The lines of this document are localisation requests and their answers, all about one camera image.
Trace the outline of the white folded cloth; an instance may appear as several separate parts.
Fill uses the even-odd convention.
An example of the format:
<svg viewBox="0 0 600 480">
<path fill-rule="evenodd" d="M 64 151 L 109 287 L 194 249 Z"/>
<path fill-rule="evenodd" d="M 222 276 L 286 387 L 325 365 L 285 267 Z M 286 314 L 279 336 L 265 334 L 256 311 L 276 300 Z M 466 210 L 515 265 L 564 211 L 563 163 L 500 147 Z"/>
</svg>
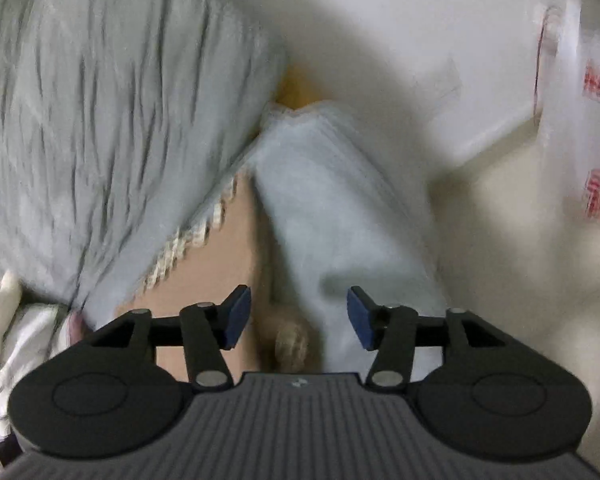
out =
<svg viewBox="0 0 600 480">
<path fill-rule="evenodd" d="M 25 304 L 15 274 L 0 275 L 0 442 L 10 434 L 8 399 L 17 382 L 85 332 L 79 311 L 61 304 Z"/>
</svg>

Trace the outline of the tan knit sweater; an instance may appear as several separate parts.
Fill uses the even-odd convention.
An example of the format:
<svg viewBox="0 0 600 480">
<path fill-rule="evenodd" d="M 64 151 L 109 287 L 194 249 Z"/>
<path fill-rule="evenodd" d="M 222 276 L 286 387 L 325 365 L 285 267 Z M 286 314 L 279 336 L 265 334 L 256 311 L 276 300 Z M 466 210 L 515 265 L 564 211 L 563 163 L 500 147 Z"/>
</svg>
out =
<svg viewBox="0 0 600 480">
<path fill-rule="evenodd" d="M 235 380 L 245 372 L 309 373 L 320 366 L 316 330 L 300 309 L 274 298 L 276 244 L 252 180 L 240 174 L 234 195 L 224 196 L 223 223 L 192 240 L 166 277 L 144 285 L 115 316 L 147 309 L 156 318 L 198 302 L 219 304 L 238 285 L 251 288 L 251 320 L 237 346 L 222 353 Z"/>
</svg>

